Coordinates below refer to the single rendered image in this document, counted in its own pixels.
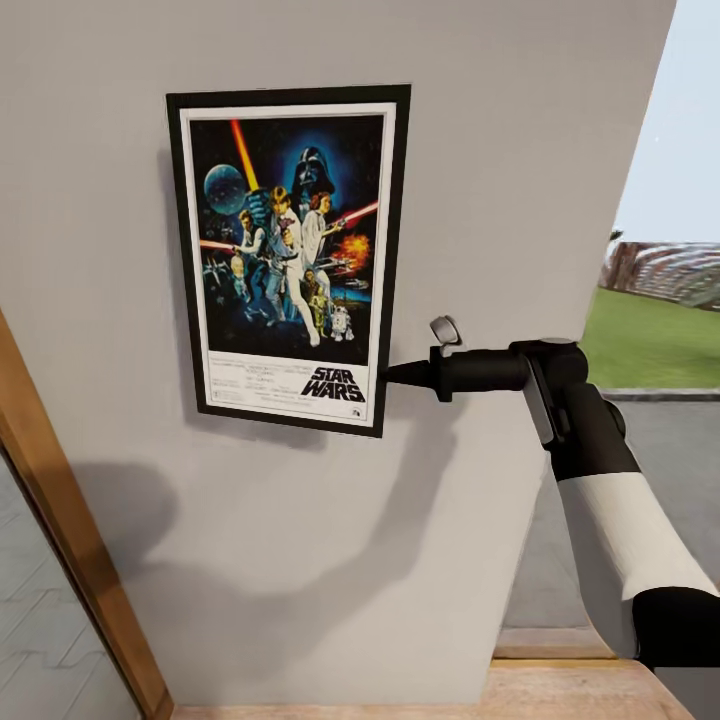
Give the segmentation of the poster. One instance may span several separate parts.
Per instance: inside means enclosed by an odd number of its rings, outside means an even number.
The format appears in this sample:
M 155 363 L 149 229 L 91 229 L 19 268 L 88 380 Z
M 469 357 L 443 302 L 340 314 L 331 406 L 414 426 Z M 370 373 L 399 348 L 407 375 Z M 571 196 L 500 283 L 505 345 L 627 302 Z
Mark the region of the poster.
M 411 89 L 166 96 L 199 413 L 382 439 Z

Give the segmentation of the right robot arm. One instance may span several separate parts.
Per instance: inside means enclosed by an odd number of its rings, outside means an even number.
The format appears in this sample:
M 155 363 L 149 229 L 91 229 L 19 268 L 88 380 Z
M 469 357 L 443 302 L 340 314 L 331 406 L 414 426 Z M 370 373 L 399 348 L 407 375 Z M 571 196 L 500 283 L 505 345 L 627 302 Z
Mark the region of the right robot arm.
M 450 315 L 430 323 L 441 346 L 389 367 L 381 381 L 452 392 L 522 391 L 549 451 L 584 607 L 623 659 L 642 662 L 696 720 L 720 720 L 720 593 L 692 558 L 625 442 L 619 409 L 586 383 L 567 337 L 469 349 Z

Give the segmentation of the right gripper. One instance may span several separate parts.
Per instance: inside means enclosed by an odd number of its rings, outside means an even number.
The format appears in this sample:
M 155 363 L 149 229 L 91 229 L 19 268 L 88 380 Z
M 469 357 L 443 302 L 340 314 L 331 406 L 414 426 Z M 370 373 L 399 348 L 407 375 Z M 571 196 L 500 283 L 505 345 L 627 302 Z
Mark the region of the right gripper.
M 389 367 L 379 373 L 381 381 L 433 388 L 438 400 L 452 401 L 452 392 L 491 392 L 496 383 L 493 351 L 469 349 L 443 357 L 441 346 L 430 348 L 430 357 Z

